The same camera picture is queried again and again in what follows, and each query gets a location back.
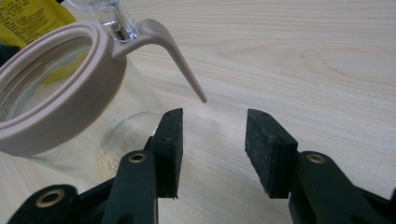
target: yellow package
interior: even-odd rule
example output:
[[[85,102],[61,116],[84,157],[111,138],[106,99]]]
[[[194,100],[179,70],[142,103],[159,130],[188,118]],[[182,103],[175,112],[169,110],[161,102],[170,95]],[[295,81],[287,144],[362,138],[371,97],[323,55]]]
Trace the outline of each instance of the yellow package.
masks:
[[[24,48],[76,19],[55,0],[0,0],[0,42]]]

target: black clamp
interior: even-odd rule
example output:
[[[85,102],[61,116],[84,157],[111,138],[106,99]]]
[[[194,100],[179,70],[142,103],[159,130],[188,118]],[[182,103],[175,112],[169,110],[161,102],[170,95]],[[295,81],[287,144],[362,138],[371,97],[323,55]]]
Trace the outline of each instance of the black clamp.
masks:
[[[163,115],[143,150],[122,157],[116,177],[80,195],[69,185],[33,194],[9,224],[158,223],[157,198],[176,198],[183,157],[183,111]]]
[[[357,188],[330,157],[297,145],[272,116],[249,109],[247,155],[270,198],[290,195],[294,223],[396,223],[396,190],[386,200]]]

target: wooden table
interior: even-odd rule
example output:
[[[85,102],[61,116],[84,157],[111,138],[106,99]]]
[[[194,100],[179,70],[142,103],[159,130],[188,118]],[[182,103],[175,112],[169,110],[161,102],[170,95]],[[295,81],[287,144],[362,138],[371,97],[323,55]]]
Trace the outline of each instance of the wooden table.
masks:
[[[248,108],[274,116],[300,151],[327,154],[355,185],[389,198],[396,187],[395,1],[125,6],[136,21],[168,28],[208,98],[199,101],[164,49],[130,55],[166,109],[184,109],[179,199],[159,201],[160,223],[291,223],[288,201],[268,199],[245,153]],[[0,153],[0,223],[35,191],[61,183],[87,189]]]

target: metal rivet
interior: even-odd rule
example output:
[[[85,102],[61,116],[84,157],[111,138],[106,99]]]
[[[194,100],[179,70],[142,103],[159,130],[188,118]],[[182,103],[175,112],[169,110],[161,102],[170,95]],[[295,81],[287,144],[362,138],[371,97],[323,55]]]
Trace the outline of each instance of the metal rivet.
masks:
[[[308,154],[306,155],[306,158],[314,163],[322,164],[326,162],[326,159],[324,159],[322,156],[318,154]]]
[[[145,161],[147,156],[145,154],[134,154],[129,158],[130,162],[142,162]]]
[[[54,204],[60,202],[64,198],[63,189],[52,189],[45,194],[41,195],[37,201],[35,201],[35,206],[45,208],[53,206]]]

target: plastic handle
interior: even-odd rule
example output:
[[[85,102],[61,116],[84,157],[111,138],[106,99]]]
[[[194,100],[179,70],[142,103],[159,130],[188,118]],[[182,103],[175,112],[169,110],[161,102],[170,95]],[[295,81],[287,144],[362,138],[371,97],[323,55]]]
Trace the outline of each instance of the plastic handle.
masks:
[[[124,57],[128,53],[139,49],[147,44],[156,44],[165,48],[172,59],[175,61],[178,69],[190,83],[195,93],[199,96],[203,103],[207,102],[204,91],[199,85],[197,79],[189,68],[186,60],[175,43],[175,40],[171,36],[168,30],[160,24],[158,21],[153,19],[147,19],[136,24],[137,38],[133,41],[121,43],[115,42],[113,49],[113,58],[118,59]]]

